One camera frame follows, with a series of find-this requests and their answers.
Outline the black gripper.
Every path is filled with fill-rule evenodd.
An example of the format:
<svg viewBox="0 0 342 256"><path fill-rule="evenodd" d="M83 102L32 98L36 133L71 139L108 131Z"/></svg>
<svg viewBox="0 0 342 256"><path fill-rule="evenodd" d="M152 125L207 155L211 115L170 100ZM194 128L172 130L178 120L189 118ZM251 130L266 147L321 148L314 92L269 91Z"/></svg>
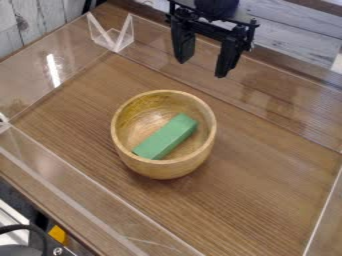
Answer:
<svg viewBox="0 0 342 256"><path fill-rule="evenodd" d="M218 55L215 76L225 78L235 68L242 51L250 51L255 30L261 26L241 8L241 0L167 0L168 17L178 16L202 28L202 34L218 40L227 33ZM181 21L171 22L174 55L181 64L186 63L195 53L195 33Z"/></svg>

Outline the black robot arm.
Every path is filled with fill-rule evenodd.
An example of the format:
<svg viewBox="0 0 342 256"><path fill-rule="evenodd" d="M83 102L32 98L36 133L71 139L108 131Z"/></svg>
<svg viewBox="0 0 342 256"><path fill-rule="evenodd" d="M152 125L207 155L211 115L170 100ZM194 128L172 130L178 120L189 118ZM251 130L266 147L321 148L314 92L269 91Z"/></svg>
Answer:
<svg viewBox="0 0 342 256"><path fill-rule="evenodd" d="M174 56L185 64L195 54L197 35L221 43L215 77L225 78L253 49L257 19L239 13L239 0L167 0Z"/></svg>

